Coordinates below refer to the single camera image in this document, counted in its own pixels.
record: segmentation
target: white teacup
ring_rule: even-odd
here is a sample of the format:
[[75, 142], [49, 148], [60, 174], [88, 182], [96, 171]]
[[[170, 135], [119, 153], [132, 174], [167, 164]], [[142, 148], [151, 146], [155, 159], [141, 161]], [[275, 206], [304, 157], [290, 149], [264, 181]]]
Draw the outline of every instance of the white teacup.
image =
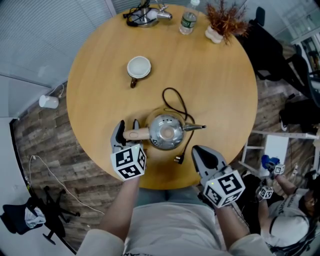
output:
[[130, 87], [135, 88], [138, 79], [146, 77], [151, 70], [150, 61], [143, 56], [137, 56], [131, 59], [126, 66], [127, 72], [132, 77]]

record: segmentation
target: white cable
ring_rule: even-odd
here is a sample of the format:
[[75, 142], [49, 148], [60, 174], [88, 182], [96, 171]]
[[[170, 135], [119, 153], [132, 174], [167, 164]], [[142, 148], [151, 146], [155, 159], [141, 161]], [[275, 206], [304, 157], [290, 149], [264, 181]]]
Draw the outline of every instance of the white cable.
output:
[[65, 85], [62, 83], [62, 84], [59, 84], [56, 88], [54, 88], [54, 90], [52, 92], [49, 93], [49, 95], [53, 94], [54, 91], [59, 87], [59, 86], [62, 86], [62, 91], [60, 92], [58, 98], [61, 98], [62, 94], [64, 93], [64, 90], [65, 90]]
[[61, 186], [63, 186], [64, 187], [64, 189], [71, 195], [71, 196], [73, 196], [74, 198], [75, 198], [75, 200], [77, 200], [80, 204], [82, 204], [82, 205], [84, 205], [84, 206], [86, 206], [86, 207], [89, 207], [90, 209], [92, 209], [92, 210], [94, 210], [94, 211], [96, 211], [96, 212], [99, 212], [99, 213], [102, 213], [103, 215], [105, 215], [102, 211], [100, 211], [100, 210], [97, 210], [97, 209], [95, 209], [95, 208], [92, 208], [91, 206], [89, 206], [89, 205], [86, 205], [85, 203], [83, 203], [83, 202], [81, 202], [78, 198], [76, 198], [67, 188], [66, 188], [66, 186], [65, 185], [63, 185], [61, 182], [60, 182], [60, 180], [58, 180], [58, 178], [56, 177], [56, 175], [54, 175], [54, 173], [49, 169], [49, 167], [48, 167], [48, 165], [41, 159], [41, 157], [40, 156], [38, 156], [38, 155], [32, 155], [31, 157], [30, 157], [30, 161], [29, 161], [29, 179], [30, 179], [30, 186], [31, 186], [31, 171], [30, 171], [30, 165], [31, 165], [31, 160], [32, 160], [32, 158], [33, 159], [35, 159], [35, 158], [39, 158], [41, 161], [42, 161], [42, 163], [46, 166], [46, 168], [48, 169], [48, 171], [55, 177], [55, 179], [59, 182], [59, 184], [61, 185]]
[[30, 161], [29, 161], [29, 186], [31, 187], [31, 184], [32, 184], [32, 180], [31, 180], [31, 160], [32, 160], [32, 158], [33, 158], [34, 156], [32, 155], [31, 157], [30, 157]]

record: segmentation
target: laminate floor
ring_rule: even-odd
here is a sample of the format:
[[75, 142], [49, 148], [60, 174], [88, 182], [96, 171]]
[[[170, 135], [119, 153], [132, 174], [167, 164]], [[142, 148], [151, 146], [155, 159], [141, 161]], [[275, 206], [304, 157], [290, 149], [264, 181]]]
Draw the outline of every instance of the laminate floor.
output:
[[[291, 48], [284, 52], [292, 54]], [[280, 132], [279, 110], [291, 94], [299, 94], [284, 81], [257, 81], [258, 108], [254, 129], [260, 131]], [[55, 198], [62, 186], [51, 175], [47, 167], [37, 158], [29, 162], [32, 155], [40, 156], [56, 177], [81, 202], [100, 211], [105, 211], [118, 193], [121, 182], [101, 170], [84, 152], [78, 143], [67, 113], [66, 91], [64, 91], [57, 109], [40, 108], [37, 104], [30, 107], [20, 121], [13, 124], [15, 142], [24, 175], [31, 180], [32, 189], [38, 197], [45, 198], [43, 188], [50, 187], [50, 193]], [[290, 132], [300, 132], [298, 125], [290, 126]], [[261, 144], [262, 136], [251, 135], [249, 144]], [[300, 178], [310, 167], [314, 147], [311, 140], [291, 139], [286, 154], [286, 176], [303, 185]], [[243, 171], [238, 164], [242, 151], [231, 163], [232, 167]], [[246, 163], [257, 167], [259, 152], [251, 150], [246, 157]], [[298, 175], [292, 175], [294, 164], [297, 163]], [[76, 250], [79, 248], [88, 230], [97, 227], [102, 214], [96, 212], [73, 198], [68, 193], [63, 196], [61, 206], [71, 212], [79, 212], [81, 217], [72, 217], [70, 223], [64, 223], [65, 240]]]

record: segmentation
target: office chair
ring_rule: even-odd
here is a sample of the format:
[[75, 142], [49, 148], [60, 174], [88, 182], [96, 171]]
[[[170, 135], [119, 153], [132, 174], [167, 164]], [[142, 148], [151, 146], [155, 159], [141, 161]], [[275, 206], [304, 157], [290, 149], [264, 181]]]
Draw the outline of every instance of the office chair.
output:
[[265, 10], [258, 7], [255, 19], [249, 21], [247, 36], [241, 36], [240, 42], [248, 55], [253, 70], [260, 80], [279, 81], [282, 78], [283, 68], [290, 67], [283, 57], [282, 45], [270, 35], [263, 26], [265, 25]]
[[320, 82], [320, 79], [310, 77], [310, 75], [319, 74], [320, 70], [309, 73], [307, 61], [298, 53], [294, 54], [286, 61], [288, 63], [292, 63], [294, 70], [299, 76], [298, 78], [296, 74], [291, 75], [291, 77], [289, 77], [291, 79], [289, 84], [291, 84], [307, 98], [312, 99], [315, 105], [320, 108], [320, 93], [312, 84], [312, 81]]
[[25, 222], [26, 208], [28, 208], [34, 215], [37, 215], [34, 209], [39, 207], [45, 217], [44, 225], [50, 229], [50, 233], [48, 235], [43, 234], [43, 236], [53, 245], [56, 244], [51, 239], [54, 233], [59, 238], [64, 238], [66, 236], [65, 228], [59, 216], [64, 220], [64, 222], [68, 223], [70, 222], [70, 219], [66, 219], [63, 214], [79, 217], [80, 213], [72, 213], [60, 207], [61, 196], [66, 193], [64, 189], [59, 192], [56, 201], [54, 201], [50, 196], [49, 190], [50, 188], [48, 186], [44, 188], [44, 192], [46, 194], [46, 204], [44, 204], [42, 199], [31, 197], [25, 204], [22, 205], [5, 204], [3, 206], [4, 213], [0, 216], [0, 218], [9, 232], [23, 235], [30, 230], [42, 227], [43, 224], [38, 224], [34, 228], [29, 228]]
[[28, 208], [34, 215], [37, 216], [35, 208], [37, 207], [37, 200], [29, 198], [25, 204], [22, 205], [9, 205], [3, 206], [4, 213], [0, 216], [6, 228], [13, 234], [18, 233], [23, 235], [31, 229], [42, 227], [42, 224], [36, 225], [34, 228], [29, 228], [25, 222], [25, 211]]

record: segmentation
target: backpack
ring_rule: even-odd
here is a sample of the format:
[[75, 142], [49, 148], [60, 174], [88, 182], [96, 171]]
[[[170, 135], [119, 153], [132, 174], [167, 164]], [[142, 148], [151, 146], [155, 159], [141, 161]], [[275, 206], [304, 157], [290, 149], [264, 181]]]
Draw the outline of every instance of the backpack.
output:
[[308, 233], [297, 243], [286, 247], [272, 247], [269, 249], [275, 256], [299, 256], [304, 251], [310, 250], [310, 244], [316, 237], [317, 224], [309, 221]]

